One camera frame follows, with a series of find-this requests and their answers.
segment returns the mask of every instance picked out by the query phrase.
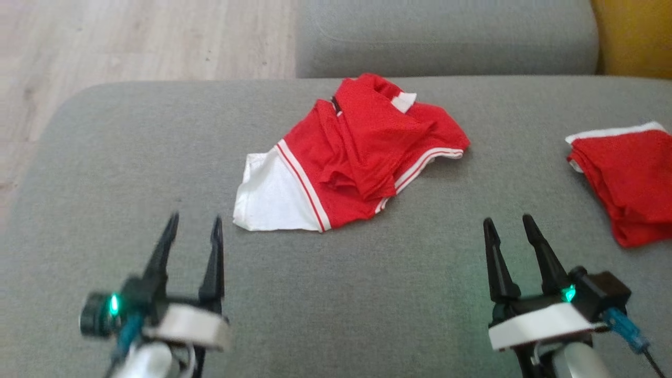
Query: blue cable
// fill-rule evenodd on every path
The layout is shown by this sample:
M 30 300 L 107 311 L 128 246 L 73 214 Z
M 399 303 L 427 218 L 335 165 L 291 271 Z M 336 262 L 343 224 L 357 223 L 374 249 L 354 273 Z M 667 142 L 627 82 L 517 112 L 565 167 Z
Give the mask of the blue cable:
M 128 351 L 130 350 L 133 340 L 142 332 L 142 325 L 144 324 L 144 318 L 142 315 L 134 314 L 128 317 L 126 324 L 119 332 L 119 337 L 117 338 L 117 345 L 112 351 L 112 361 L 121 361 L 126 358 Z
M 630 345 L 630 349 L 636 354 L 642 354 L 651 344 L 637 326 L 632 323 L 626 314 L 616 307 L 612 307 L 602 313 L 602 320 L 612 329 L 612 331 L 621 335 Z

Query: black wire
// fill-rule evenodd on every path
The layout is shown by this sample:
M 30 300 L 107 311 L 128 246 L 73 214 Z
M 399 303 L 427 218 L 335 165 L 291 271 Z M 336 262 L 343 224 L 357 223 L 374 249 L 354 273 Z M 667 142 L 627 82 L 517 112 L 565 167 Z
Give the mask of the black wire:
M 656 371 L 656 374 L 660 378 L 665 378 L 665 374 L 663 374 L 661 368 L 658 366 L 658 364 L 656 364 L 656 361 L 653 360 L 653 356 L 651 356 L 651 353 L 648 352 L 648 349 L 644 349 L 644 356 L 646 356 L 648 363 L 651 364 L 651 367 L 653 368 L 653 370 Z
M 112 358 L 112 362 L 110 363 L 110 367 L 105 371 L 105 375 L 103 378 L 111 378 L 112 374 L 117 370 L 117 366 L 119 365 L 119 359 L 118 358 Z

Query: wooden floor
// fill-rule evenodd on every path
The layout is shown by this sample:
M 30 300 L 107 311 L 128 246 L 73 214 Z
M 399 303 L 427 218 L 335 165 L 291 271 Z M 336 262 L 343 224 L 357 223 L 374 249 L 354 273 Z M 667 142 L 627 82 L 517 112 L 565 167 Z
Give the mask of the wooden floor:
M 40 135 L 100 83 L 294 76 L 297 0 L 0 0 L 0 230 Z

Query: gray fabric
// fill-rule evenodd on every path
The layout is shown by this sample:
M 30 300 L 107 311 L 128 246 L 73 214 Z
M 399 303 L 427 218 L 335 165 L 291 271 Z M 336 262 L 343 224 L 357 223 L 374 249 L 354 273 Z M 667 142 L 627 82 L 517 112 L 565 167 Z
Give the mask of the gray fabric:
M 593 74 L 589 0 L 305 0 L 296 74 Z
M 605 77 L 395 79 L 445 107 L 472 145 L 438 159 L 385 211 L 324 234 L 251 233 L 230 222 L 245 154 L 267 151 L 339 80 L 122 83 L 68 101 L 47 128 L 2 245 L 4 377 L 91 377 L 111 344 L 77 329 L 82 298 L 139 272 L 173 210 L 169 290 L 195 293 L 215 214 L 226 219 L 235 350 L 205 377 L 516 377 L 490 348 L 482 220 L 492 216 L 523 293 L 540 290 L 521 223 L 535 216 L 569 269 L 611 270 L 630 315 L 672 371 L 672 243 L 622 250 L 568 134 L 658 120 L 672 84 Z M 614 377 L 651 371 L 596 337 Z

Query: green led light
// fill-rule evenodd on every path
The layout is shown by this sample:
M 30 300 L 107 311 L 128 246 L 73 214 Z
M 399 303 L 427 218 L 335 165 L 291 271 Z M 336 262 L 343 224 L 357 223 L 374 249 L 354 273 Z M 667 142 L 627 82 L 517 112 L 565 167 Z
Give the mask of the green led light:
M 571 285 L 568 288 L 565 288 L 560 291 L 562 293 L 562 300 L 564 302 L 571 302 L 574 296 L 577 294 L 577 288 L 574 285 Z
M 117 294 L 112 294 L 112 297 L 110 297 L 110 315 L 119 315 L 119 297 Z

